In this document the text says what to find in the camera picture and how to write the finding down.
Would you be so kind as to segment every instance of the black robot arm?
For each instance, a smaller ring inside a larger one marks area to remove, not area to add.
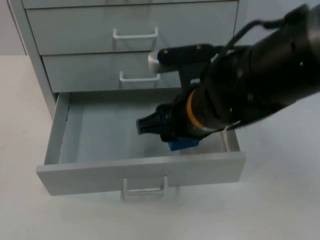
[[[254,45],[235,46],[255,26],[277,30]],[[149,65],[156,73],[178,71],[181,94],[138,119],[139,134],[201,140],[251,124],[320,90],[320,5],[252,21],[225,46],[162,49],[149,55]]]

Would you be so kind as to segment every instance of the drawer handle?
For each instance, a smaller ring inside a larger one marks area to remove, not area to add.
[[[154,28],[154,33],[152,34],[146,34],[146,35],[118,35],[117,29],[113,29],[113,38],[118,39],[155,39],[158,37],[159,31],[158,28]]]
[[[133,191],[127,189],[127,179],[123,179],[122,183],[122,193],[123,196],[163,196],[168,189],[168,177],[163,176],[163,184],[159,190],[142,190],[142,191]]]
[[[119,74],[119,80],[122,83],[156,82],[160,80],[160,74],[157,74],[154,78],[124,78],[124,73],[121,71]]]

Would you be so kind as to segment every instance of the drawer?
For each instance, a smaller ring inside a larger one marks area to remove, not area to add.
[[[151,51],[225,44],[236,1],[27,10],[40,55]]]
[[[234,131],[226,146],[213,134],[199,146],[171,152],[160,137],[138,135],[136,119],[177,89],[61,93],[44,165],[36,171],[51,195],[237,182],[245,155]]]
[[[26,9],[208,2],[208,0],[22,0]]]
[[[52,55],[43,62],[54,93],[181,86],[178,72],[150,72],[148,52]]]

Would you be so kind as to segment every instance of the table surface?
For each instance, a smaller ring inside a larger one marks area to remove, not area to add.
[[[252,1],[249,12],[268,11]],[[289,10],[272,1],[272,17]],[[319,239],[320,94],[237,131],[247,155],[240,182],[123,201],[119,191],[50,196],[36,166],[52,120],[28,56],[0,56],[0,90],[0,239]]]

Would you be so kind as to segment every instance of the blue object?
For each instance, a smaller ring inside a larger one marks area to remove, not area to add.
[[[178,141],[170,141],[168,142],[168,144],[171,151],[176,151],[198,146],[199,141],[190,139],[179,139]]]

